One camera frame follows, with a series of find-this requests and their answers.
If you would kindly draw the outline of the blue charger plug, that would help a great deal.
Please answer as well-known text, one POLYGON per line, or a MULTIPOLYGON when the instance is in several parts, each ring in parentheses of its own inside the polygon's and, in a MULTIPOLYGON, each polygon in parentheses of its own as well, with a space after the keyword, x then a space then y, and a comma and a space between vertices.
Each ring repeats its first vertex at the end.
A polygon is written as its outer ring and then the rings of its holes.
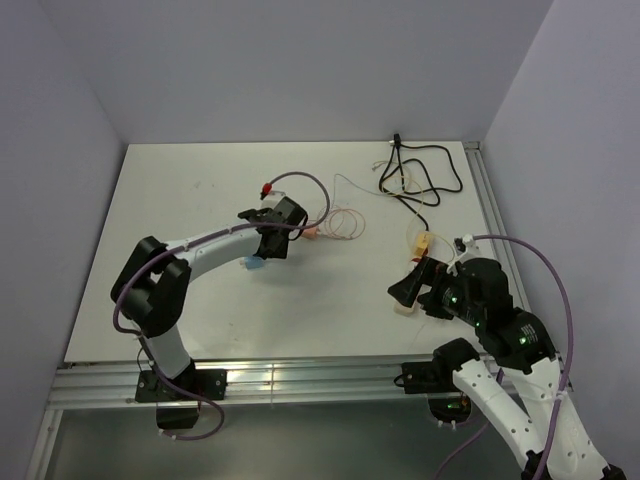
POLYGON ((243 265, 246 270, 257 270, 265 266, 265 260, 257 256, 248 256, 243 259, 243 265))

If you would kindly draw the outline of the yellow charger plug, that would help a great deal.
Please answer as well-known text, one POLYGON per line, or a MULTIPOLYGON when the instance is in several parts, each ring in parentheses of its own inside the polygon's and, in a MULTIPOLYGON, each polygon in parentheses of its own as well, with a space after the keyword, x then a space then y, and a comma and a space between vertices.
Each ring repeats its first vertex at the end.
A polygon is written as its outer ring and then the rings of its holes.
POLYGON ((412 253, 414 257, 423 257, 428 254, 431 244, 429 232, 419 233, 413 243, 412 253))

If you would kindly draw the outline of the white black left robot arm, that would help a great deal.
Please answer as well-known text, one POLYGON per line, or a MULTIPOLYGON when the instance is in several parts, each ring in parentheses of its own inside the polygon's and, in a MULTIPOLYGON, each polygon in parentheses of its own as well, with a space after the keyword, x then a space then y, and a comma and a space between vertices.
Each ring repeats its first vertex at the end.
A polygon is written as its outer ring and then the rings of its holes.
POLYGON ((190 283, 243 257, 286 258, 291 230, 307 220, 308 213, 284 195, 239 213, 237 222, 217 232, 172 242, 148 236, 138 242, 110 296, 135 326, 143 351, 159 371, 159 388, 170 398, 187 397, 196 381, 194 360, 177 326, 190 283))

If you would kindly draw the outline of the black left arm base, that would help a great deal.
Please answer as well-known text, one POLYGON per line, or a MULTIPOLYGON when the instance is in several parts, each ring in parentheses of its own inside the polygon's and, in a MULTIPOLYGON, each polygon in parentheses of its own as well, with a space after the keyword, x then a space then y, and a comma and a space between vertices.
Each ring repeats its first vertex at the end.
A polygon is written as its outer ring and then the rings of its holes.
POLYGON ((225 397, 227 371, 196 369, 185 385, 169 386, 153 370, 138 377, 134 402, 156 407, 156 425, 170 432, 192 429, 199 420, 204 399, 221 401, 225 397))

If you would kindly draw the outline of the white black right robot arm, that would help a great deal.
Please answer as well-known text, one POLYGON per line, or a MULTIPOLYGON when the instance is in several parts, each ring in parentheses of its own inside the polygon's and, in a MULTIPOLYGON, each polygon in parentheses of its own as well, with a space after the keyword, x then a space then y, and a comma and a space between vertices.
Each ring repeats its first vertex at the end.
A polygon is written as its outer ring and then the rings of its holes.
POLYGON ((479 407, 510 448, 524 479, 622 479, 589 438, 561 383, 559 359, 542 322, 513 303, 506 274, 493 259, 451 266, 422 258, 387 290, 404 306, 416 302, 431 317, 472 326, 520 399, 514 401, 463 338, 433 353, 433 378, 479 407))

